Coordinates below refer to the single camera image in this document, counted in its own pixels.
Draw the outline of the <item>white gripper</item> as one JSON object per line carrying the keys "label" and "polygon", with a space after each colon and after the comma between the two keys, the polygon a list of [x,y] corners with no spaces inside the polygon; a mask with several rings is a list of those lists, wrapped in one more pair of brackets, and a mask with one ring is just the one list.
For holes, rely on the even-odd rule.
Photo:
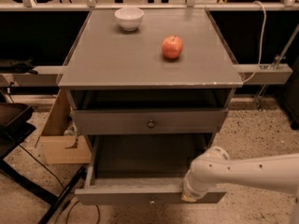
{"label": "white gripper", "polygon": [[203,199],[208,194],[209,190],[214,187],[214,184],[198,181],[193,173],[188,171],[183,179],[181,199],[185,202],[195,203],[198,200]]}

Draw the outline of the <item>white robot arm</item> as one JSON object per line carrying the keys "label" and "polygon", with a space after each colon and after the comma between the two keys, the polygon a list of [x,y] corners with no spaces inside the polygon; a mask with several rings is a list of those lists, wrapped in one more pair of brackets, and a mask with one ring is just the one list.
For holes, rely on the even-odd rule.
{"label": "white robot arm", "polygon": [[[221,147],[211,147],[195,158],[183,179],[181,199],[195,203],[211,187],[230,183],[288,193],[299,200],[299,154],[231,160]],[[299,224],[299,202],[292,209],[290,224]]]}

